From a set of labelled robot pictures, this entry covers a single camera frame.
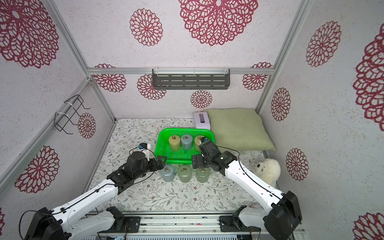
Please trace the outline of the green canister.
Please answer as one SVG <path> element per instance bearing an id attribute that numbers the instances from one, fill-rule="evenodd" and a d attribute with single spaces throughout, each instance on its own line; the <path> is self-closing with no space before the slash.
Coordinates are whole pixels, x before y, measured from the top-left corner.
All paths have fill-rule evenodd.
<path id="1" fill-rule="evenodd" d="M 206 183 L 211 174 L 210 168 L 196 169 L 196 179 L 200 183 Z"/>
<path id="2" fill-rule="evenodd" d="M 182 165 L 178 168 L 179 180 L 182 183 L 188 183 L 192 178 L 192 169 L 188 165 Z"/>

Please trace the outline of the blue-grey canister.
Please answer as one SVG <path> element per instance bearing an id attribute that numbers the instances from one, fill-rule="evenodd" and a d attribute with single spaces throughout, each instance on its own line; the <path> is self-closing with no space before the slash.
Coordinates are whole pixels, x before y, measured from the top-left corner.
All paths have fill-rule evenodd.
<path id="1" fill-rule="evenodd" d="M 164 182 L 172 182 L 175 178 L 175 169 L 172 165 L 166 164 L 162 170 L 160 170 L 160 174 L 164 180 Z"/>

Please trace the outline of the green plastic basket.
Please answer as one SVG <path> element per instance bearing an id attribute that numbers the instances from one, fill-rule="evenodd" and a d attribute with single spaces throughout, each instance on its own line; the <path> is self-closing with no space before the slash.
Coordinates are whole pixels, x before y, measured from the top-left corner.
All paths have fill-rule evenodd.
<path id="1" fill-rule="evenodd" d="M 170 148 L 169 138 L 172 136 L 191 135 L 192 148 L 188 151 L 180 148 L 178 151 L 173 151 Z M 204 136 L 215 143 L 215 135 L 210 130 L 193 129 L 193 128 L 167 128 L 161 130 L 158 135 L 158 140 L 155 148 L 156 156 L 167 157 L 167 164 L 172 165 L 192 165 L 192 155 L 199 155 L 200 152 L 195 149 L 194 139 L 197 136 Z"/>

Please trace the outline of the yellow canister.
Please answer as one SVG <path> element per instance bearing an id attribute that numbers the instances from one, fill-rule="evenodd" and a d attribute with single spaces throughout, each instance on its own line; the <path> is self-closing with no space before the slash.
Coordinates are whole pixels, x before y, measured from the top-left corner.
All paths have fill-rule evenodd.
<path id="1" fill-rule="evenodd" d="M 177 135 L 170 136 L 169 146 L 172 151 L 174 152 L 178 151 L 181 148 L 181 138 Z"/>
<path id="2" fill-rule="evenodd" d="M 200 152 L 200 145 L 203 144 L 206 140 L 205 136 L 199 135 L 195 137 L 194 143 L 195 143 L 195 149 L 196 151 Z"/>

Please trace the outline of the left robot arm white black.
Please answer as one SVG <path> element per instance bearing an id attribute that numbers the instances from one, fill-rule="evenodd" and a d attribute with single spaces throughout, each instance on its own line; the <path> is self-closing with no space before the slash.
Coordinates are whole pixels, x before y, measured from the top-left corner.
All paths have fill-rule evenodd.
<path id="1" fill-rule="evenodd" d="M 20 238 L 22 240 L 75 240 L 89 235 L 92 230 L 109 230 L 115 222 L 119 222 L 120 228 L 124 222 L 124 214 L 115 207 L 85 220 L 82 217 L 136 184 L 137 179 L 148 172 L 162 170 L 167 160 L 165 156 L 148 159 L 143 152 L 133 152 L 123 165 L 88 192 L 52 210 L 42 208 L 34 211 L 26 234 L 20 234 Z"/>

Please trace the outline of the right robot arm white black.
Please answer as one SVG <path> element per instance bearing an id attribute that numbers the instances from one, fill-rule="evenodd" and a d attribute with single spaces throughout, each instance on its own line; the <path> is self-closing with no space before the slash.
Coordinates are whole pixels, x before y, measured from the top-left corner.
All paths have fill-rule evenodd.
<path id="1" fill-rule="evenodd" d="M 232 153 L 220 152 L 206 137 L 200 140 L 201 154 L 192 156 L 194 169 L 212 168 L 245 189 L 263 208 L 261 211 L 241 206 L 232 215 L 232 226 L 238 231 L 265 228 L 276 240 L 288 240 L 302 222 L 298 197 L 272 187 L 249 171 Z"/>

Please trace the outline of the blue canister back middle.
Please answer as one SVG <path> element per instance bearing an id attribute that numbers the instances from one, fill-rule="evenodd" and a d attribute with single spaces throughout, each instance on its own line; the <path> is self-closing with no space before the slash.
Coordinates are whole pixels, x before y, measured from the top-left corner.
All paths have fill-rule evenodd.
<path id="1" fill-rule="evenodd" d="M 189 151 L 193 147 L 194 138 L 191 135 L 183 135 L 181 137 L 181 146 L 185 151 Z"/>

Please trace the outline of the lavender tissue box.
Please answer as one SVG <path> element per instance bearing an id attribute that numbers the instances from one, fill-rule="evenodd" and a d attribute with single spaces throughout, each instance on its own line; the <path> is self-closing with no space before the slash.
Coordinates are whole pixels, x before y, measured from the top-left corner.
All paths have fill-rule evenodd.
<path id="1" fill-rule="evenodd" d="M 207 112 L 193 112 L 195 129 L 211 130 L 211 123 Z"/>

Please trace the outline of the green pillow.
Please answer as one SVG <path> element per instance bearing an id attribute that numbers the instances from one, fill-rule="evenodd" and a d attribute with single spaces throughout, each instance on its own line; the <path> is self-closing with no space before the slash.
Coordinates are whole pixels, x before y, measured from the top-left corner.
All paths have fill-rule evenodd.
<path id="1" fill-rule="evenodd" d="M 275 151 L 255 109 L 208 109 L 216 145 L 237 151 Z"/>

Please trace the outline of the white plush bear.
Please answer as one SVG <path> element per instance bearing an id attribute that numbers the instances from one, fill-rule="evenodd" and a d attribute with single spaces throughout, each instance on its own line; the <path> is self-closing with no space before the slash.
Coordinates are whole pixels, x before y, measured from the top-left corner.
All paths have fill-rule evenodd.
<path id="1" fill-rule="evenodd" d="M 257 177 L 273 188 L 276 188 L 276 183 L 280 174 L 280 164 L 274 159 L 266 159 L 264 162 L 259 163 L 255 173 Z"/>

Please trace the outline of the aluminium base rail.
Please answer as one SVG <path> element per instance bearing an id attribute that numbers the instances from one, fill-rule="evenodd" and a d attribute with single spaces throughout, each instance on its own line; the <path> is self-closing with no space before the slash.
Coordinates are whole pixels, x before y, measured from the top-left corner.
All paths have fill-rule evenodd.
<path id="1" fill-rule="evenodd" d="M 260 232 L 221 232 L 219 225 L 220 216 L 232 216 L 232 213 L 126 213 L 124 217 L 141 217 L 141 223 L 138 233 L 117 233 L 117 234 L 101 234 L 101 231 L 105 231 L 101 226 L 93 227 L 86 232 L 84 228 L 80 227 L 80 224 L 73 224 L 70 226 L 70 230 L 80 230 L 75 240 L 86 239 L 91 236 L 95 236 L 97 239 L 106 239 L 108 236 L 121 236 L 125 234 L 128 236 L 134 235 L 151 235 L 151 236 L 170 236 L 170 235 L 255 235 L 265 239 L 272 239 L 273 236 L 265 229 L 261 227 Z"/>

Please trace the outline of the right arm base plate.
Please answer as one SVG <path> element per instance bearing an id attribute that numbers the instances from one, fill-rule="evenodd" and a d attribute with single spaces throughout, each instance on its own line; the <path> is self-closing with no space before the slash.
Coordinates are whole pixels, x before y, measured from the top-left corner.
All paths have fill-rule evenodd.
<path id="1" fill-rule="evenodd" d="M 233 216 L 220 216 L 219 225 L 221 232 L 260 232 L 262 229 L 258 227 L 247 227 L 239 218 Z"/>

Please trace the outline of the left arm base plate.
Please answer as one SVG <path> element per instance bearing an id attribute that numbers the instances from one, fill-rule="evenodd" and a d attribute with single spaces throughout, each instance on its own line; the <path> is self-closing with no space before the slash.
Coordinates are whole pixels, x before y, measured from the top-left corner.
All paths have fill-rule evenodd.
<path id="1" fill-rule="evenodd" d="M 141 223 L 141 217 L 124 217 L 117 219 L 113 226 L 101 234 L 117 234 L 117 233 L 138 233 Z"/>

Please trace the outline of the grey wall shelf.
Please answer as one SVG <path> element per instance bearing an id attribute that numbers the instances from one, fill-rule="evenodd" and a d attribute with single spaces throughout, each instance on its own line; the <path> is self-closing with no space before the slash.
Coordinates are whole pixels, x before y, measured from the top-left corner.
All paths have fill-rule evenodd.
<path id="1" fill-rule="evenodd" d="M 187 71 L 152 70 L 155 90 L 227 90 L 230 86 L 230 70 Z"/>

